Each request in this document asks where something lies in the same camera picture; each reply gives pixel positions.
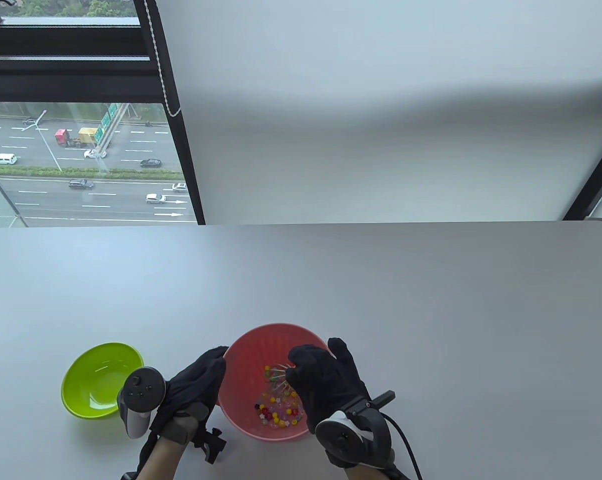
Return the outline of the person's left hand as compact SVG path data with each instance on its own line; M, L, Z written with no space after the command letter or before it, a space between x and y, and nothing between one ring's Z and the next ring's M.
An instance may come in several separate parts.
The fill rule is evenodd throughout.
M202 444L227 370L227 350L228 346L207 350L167 382L166 396L151 423L149 439L163 437L183 446L190 441L196 447Z

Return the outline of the person's right hand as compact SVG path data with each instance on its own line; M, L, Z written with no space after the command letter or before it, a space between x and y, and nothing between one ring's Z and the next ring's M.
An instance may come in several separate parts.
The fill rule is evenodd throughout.
M359 397L371 400L349 348L339 337L329 338L326 348L293 347L288 359L294 366L286 370L286 380L301 399L311 435L321 421L346 404Z

